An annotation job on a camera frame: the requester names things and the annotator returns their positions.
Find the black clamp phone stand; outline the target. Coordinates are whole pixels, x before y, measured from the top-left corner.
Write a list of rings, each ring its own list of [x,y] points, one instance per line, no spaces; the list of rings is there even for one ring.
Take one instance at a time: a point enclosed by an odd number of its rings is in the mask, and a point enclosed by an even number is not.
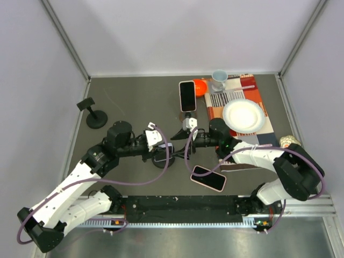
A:
[[[157,156],[151,158],[151,161],[154,166],[156,166],[157,168],[163,169],[167,162],[166,155],[164,153],[158,154]],[[175,158],[170,157],[168,161],[168,167],[172,166],[174,162],[175,162]]]

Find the phone with lavender case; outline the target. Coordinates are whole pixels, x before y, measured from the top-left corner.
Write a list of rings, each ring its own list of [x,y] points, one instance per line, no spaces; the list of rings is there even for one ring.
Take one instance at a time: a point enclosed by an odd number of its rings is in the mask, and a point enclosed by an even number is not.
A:
[[[154,162],[162,162],[162,161],[166,161],[166,147],[168,147],[169,149],[169,159],[172,159],[172,154],[174,152],[174,146],[172,143],[168,143],[167,145],[165,144],[161,144],[158,145],[158,147],[160,148],[158,153],[153,157],[153,161]]]

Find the phone with pink case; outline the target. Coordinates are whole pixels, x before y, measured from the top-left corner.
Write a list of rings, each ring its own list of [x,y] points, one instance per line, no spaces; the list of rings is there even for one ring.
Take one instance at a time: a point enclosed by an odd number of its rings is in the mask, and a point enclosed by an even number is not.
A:
[[[202,177],[196,176],[196,174],[206,174],[207,172],[209,172],[209,170],[204,167],[194,166],[190,179],[193,182],[212,189],[216,192],[222,192],[225,187],[227,178],[224,175],[216,172],[212,172],[211,174]]]

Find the phone with white case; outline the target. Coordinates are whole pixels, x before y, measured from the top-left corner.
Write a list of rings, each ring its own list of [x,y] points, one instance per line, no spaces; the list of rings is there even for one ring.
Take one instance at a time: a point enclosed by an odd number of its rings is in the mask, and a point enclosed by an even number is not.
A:
[[[180,108],[182,112],[193,112],[197,109],[196,86],[194,81],[182,81],[178,85]]]

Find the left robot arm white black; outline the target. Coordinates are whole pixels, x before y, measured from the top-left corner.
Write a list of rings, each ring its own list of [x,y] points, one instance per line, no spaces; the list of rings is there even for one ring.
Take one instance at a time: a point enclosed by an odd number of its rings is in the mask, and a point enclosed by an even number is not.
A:
[[[106,137],[87,150],[73,171],[47,197],[18,212],[19,231],[29,235],[28,243],[34,242],[42,253],[48,253],[79,224],[100,213],[118,212],[122,201],[112,187],[99,191],[84,203],[74,202],[94,183],[105,182],[104,176],[119,164],[120,158],[141,156],[147,161],[160,151],[161,142],[168,141],[153,123],[135,137],[130,123],[115,122]]]

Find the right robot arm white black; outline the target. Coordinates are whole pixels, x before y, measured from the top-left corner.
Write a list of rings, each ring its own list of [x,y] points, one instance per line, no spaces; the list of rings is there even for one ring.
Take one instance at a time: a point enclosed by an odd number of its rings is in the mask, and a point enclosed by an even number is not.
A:
[[[259,185],[249,198],[252,209],[258,213],[277,201],[313,199],[317,186],[324,185],[324,171],[300,145],[280,148],[249,144],[231,136],[230,128],[221,118],[211,119],[208,131],[198,128],[195,118],[186,118],[172,137],[172,140],[182,139],[187,143],[179,154],[185,159],[196,148],[215,147],[222,162],[249,164],[275,172],[278,178]]]

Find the wooden base phone stand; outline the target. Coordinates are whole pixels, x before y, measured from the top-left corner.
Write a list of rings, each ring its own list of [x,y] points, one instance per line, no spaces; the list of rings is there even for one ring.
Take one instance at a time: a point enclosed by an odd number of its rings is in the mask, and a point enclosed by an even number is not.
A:
[[[191,111],[191,112],[180,112],[179,114],[179,120],[180,122],[183,122],[186,118],[195,118],[197,119],[197,112]]]

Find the white plate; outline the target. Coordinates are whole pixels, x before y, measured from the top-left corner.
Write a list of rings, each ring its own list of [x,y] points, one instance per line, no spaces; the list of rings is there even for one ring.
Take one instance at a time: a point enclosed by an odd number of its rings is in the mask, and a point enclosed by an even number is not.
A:
[[[229,101],[223,108],[222,116],[230,129],[241,134],[256,133],[265,123],[262,108],[248,99]]]

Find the orange bowl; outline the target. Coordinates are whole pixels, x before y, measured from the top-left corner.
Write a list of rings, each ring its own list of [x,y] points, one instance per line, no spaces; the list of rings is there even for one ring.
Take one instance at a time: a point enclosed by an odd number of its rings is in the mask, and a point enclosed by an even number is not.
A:
[[[202,97],[207,93],[207,83],[205,80],[201,79],[193,79],[193,82],[195,83],[195,94],[196,97]]]

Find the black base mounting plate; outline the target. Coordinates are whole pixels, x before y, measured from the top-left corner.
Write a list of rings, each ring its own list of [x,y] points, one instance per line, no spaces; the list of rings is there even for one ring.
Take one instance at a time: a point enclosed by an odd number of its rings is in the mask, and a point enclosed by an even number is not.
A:
[[[243,216],[270,217],[273,208],[256,209],[249,197],[214,196],[128,196],[102,215],[124,216],[129,223],[231,223]]]

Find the light blue cup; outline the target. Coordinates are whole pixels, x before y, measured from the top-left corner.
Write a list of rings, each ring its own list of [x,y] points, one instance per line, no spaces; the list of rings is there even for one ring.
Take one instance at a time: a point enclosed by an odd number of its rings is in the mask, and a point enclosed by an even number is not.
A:
[[[212,88],[214,91],[225,90],[228,74],[224,70],[216,70],[212,73]]]

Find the small patterned bowl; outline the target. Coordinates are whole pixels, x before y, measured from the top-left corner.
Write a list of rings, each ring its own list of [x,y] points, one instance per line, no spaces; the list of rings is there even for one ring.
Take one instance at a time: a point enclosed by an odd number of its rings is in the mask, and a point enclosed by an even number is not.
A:
[[[301,146],[301,142],[298,141],[293,135],[286,135],[280,138],[279,140],[279,145],[282,148],[287,148],[289,147],[291,144],[297,144],[299,146]]]

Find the pink handled knife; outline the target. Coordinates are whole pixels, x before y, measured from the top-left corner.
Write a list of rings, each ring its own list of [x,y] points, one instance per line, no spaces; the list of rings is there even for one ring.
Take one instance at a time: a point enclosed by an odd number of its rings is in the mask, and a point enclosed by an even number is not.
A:
[[[225,91],[239,91],[239,90],[246,90],[246,89],[254,89],[255,85],[248,85],[248,86],[244,86],[244,87],[238,87],[238,88],[232,88],[232,89],[226,89]]]

